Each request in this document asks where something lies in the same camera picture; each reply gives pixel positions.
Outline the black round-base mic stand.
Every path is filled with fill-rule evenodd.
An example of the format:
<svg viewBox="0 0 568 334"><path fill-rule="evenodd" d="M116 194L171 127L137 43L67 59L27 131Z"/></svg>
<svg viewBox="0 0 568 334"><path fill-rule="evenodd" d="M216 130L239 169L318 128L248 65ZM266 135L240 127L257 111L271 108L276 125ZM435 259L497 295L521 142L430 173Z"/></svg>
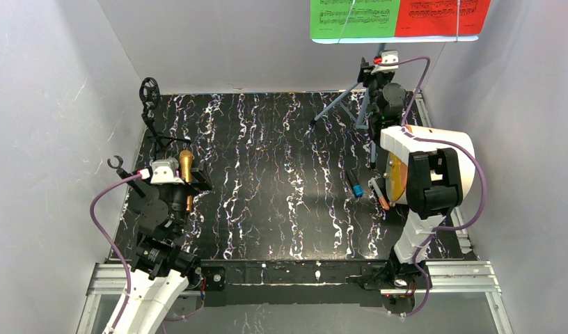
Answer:
<svg viewBox="0 0 568 334"><path fill-rule="evenodd" d="M116 174L121 179L125 179L125 178L129 177L131 174L128 173L123 168L123 164L124 164L123 158L118 156L118 155L114 155L113 158L116 160L116 163L113 163L112 159L107 159L106 163L107 163L108 167L114 169ZM138 194L138 196L140 198L146 197L146 194L143 191L143 189L140 186L138 186L135 181L129 181L127 184L128 184L129 187L131 187Z"/></svg>

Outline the green sheet music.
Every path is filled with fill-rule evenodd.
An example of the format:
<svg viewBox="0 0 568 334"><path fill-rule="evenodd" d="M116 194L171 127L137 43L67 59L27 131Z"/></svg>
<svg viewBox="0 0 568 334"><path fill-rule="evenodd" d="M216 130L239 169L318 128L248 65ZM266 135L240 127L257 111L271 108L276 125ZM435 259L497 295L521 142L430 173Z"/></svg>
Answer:
<svg viewBox="0 0 568 334"><path fill-rule="evenodd" d="M310 2L310 37L393 37L399 9L400 0L314 0Z"/></svg>

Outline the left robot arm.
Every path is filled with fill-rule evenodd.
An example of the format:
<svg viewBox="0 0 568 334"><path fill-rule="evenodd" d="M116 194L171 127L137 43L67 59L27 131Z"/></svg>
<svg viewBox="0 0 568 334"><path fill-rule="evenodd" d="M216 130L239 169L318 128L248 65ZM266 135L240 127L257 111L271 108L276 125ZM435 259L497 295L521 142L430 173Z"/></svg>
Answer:
<svg viewBox="0 0 568 334"><path fill-rule="evenodd" d="M181 239L194 197L210 186L189 171L177 159L160 159L122 179L142 180L150 192L137 217L133 256L123 262L127 282L104 333L155 333L200 266Z"/></svg>

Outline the black marker blue cap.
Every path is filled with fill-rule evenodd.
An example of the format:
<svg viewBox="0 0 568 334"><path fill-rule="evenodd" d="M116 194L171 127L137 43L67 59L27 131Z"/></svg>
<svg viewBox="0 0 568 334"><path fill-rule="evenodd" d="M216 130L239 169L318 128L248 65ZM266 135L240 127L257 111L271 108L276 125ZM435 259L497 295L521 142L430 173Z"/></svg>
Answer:
<svg viewBox="0 0 568 334"><path fill-rule="evenodd" d="M354 197L361 198L363 196L363 188L355 172L352 169L345 169L345 177Z"/></svg>

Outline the gold microphone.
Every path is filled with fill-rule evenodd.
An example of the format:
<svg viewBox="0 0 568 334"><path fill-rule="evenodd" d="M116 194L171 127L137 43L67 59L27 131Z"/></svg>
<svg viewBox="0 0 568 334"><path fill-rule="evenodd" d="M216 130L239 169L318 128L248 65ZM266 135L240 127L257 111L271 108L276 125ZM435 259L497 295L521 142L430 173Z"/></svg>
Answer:
<svg viewBox="0 0 568 334"><path fill-rule="evenodd" d="M179 163L181 169L181 177L186 184L191 184L192 175L191 167L194 161L194 157L190 150L182 150L179 154ZM186 213L190 214L193 210L193 196L188 195L186 199Z"/></svg>

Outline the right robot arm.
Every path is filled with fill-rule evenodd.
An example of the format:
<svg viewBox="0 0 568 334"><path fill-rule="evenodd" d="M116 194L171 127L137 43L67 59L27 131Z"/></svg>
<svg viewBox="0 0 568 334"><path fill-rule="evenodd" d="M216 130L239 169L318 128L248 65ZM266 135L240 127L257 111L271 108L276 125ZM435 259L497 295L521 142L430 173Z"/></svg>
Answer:
<svg viewBox="0 0 568 334"><path fill-rule="evenodd" d="M357 278L363 289L397 287L405 282L413 291L419 277L426 277L426 250L436 229L462 203L461 168L457 151L418 141L404 116L411 110L407 91L394 82L400 61L381 54L369 63L361 59L357 82L363 84L365 114L372 144L388 154L386 184L377 198L384 209L408 206L402 234L383 266L371 266Z"/></svg>

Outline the purple glitter microphone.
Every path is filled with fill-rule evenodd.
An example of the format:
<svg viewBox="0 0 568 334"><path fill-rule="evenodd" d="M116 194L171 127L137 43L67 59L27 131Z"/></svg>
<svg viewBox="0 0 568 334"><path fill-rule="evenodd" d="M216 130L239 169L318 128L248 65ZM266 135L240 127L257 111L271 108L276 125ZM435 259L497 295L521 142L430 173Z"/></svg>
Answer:
<svg viewBox="0 0 568 334"><path fill-rule="evenodd" d="M178 169L180 167L179 161L176 158L167 158L164 160L164 163L173 170Z"/></svg>

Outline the black tripod mic stand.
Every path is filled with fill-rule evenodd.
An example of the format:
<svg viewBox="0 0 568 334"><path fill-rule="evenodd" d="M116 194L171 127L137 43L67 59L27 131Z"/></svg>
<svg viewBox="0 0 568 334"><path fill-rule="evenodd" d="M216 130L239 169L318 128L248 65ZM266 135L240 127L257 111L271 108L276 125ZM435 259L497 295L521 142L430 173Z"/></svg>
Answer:
<svg viewBox="0 0 568 334"><path fill-rule="evenodd" d="M155 129L155 118L153 117L154 111L160 104L161 93L157 80L152 77L146 77L139 88L139 98L143 105L143 112L141 118L145 124L146 129L150 132L149 139L153 143L154 155L157 156L160 152L167 150L172 143L179 142L189 145L190 138L178 138L174 136L165 136L160 134Z"/></svg>

